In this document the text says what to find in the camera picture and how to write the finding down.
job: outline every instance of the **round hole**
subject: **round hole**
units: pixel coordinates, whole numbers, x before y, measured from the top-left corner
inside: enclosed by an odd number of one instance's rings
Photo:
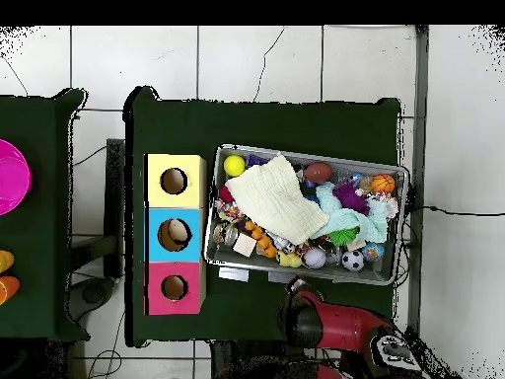
[[[158,242],[168,252],[184,250],[191,240],[191,231],[181,219],[168,219],[158,228]]]
[[[171,301],[179,301],[187,293],[187,282],[178,275],[165,277],[162,281],[162,293]]]
[[[182,193],[187,188],[187,175],[177,168],[166,170],[160,178],[160,185],[168,194]]]

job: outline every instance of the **crack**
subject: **crack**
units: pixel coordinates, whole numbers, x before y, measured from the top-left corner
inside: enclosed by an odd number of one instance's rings
[[[264,69],[266,67],[266,55],[275,47],[275,44],[277,43],[277,41],[279,40],[279,38],[282,36],[282,34],[284,33],[284,30],[286,29],[287,27],[283,26],[282,27],[282,31],[280,32],[280,34],[277,36],[277,39],[275,40],[275,42],[272,44],[272,46],[268,49],[268,51],[263,55],[263,69],[261,70],[261,74],[259,75],[259,80],[257,82],[257,90],[256,90],[256,94],[254,96],[254,99],[252,99],[253,102],[256,101],[256,98],[257,98],[257,95],[259,94],[259,88],[261,87],[261,79],[263,77],[263,73],[264,73]]]
[[[25,93],[28,95],[27,88],[25,87],[25,85],[23,84],[23,82],[21,81],[21,79],[19,78],[18,73],[16,72],[16,70],[12,67],[11,63],[9,61],[7,61],[7,58],[5,56],[2,56],[2,58],[4,59],[5,62],[7,62],[7,65],[9,67],[11,67],[12,72],[14,73],[14,75],[16,76],[16,78],[18,79],[18,81],[23,86],[23,89],[25,89]]]
[[[168,51],[165,51],[165,52],[164,52],[163,54],[161,54],[158,58],[156,58],[156,59],[155,59],[155,61],[157,61],[157,60],[159,60],[159,59],[161,59],[161,58],[166,57],[169,53],[174,52],[174,51],[175,51],[175,49],[170,49],[170,50],[168,50]]]

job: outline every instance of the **dark green tablecloth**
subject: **dark green tablecloth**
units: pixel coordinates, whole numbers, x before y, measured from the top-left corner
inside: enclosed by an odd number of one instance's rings
[[[200,314],[143,314],[143,154],[199,154],[207,161],[209,180],[216,147],[223,143],[395,165],[399,102],[225,104],[155,97],[151,88],[137,88],[124,106],[133,185],[126,190],[126,234],[130,225],[133,228],[132,245],[127,244],[127,253],[133,251],[133,261],[127,261],[127,266],[133,263],[133,275],[126,277],[125,291],[127,342],[281,339],[276,315],[284,285],[268,282],[265,272],[251,271],[249,282],[238,282],[219,278],[218,267],[208,265],[207,298]],[[330,302],[392,315],[391,285],[333,284],[325,279],[316,279],[315,285]]]
[[[0,216],[0,250],[15,257],[1,274],[21,282],[19,291],[0,305],[1,338],[87,337],[65,310],[71,232],[69,121],[85,97],[84,91],[70,89],[51,99],[0,96],[0,138],[23,153],[32,171],[25,199]]]

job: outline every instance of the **pink bowl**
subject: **pink bowl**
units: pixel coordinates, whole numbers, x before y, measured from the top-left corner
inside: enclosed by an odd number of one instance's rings
[[[23,154],[10,142],[0,139],[0,215],[18,206],[31,184],[32,174]]]

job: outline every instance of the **storage bin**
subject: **storage bin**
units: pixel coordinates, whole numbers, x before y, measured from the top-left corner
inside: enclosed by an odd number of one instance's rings
[[[250,154],[265,159],[272,159],[279,150],[269,150],[264,148],[254,148],[241,145],[221,145],[216,151],[213,168],[213,179],[211,193],[209,194],[209,211],[207,226],[205,232],[205,243],[203,255],[208,263],[219,266],[255,269],[265,271],[285,272],[291,274],[303,274],[305,276],[322,277],[331,279],[334,282],[356,282],[369,283],[376,285],[390,284],[397,271],[397,259],[401,244],[401,222],[403,221],[404,205],[406,200],[408,171],[398,166],[387,166],[375,163],[365,163],[352,160],[341,160],[337,158],[315,156],[308,154],[297,154],[288,151],[280,151],[282,155],[291,163],[298,163],[308,166],[314,162],[325,162],[332,168],[330,182],[337,184],[339,181],[348,177],[352,172],[359,172],[364,175],[391,175],[396,182],[395,196],[398,202],[398,214],[389,221],[388,238],[385,244],[385,253],[382,259],[373,264],[365,264],[360,271],[353,272],[347,270],[342,265],[324,265],[321,268],[306,268],[300,266],[282,267],[276,259],[269,259],[259,256],[256,252],[247,258],[224,244],[216,244],[212,240],[212,233],[215,226],[220,222],[217,216],[214,202],[218,198],[217,190],[222,187],[229,179],[223,169],[223,163],[226,157],[237,154],[246,158]]]

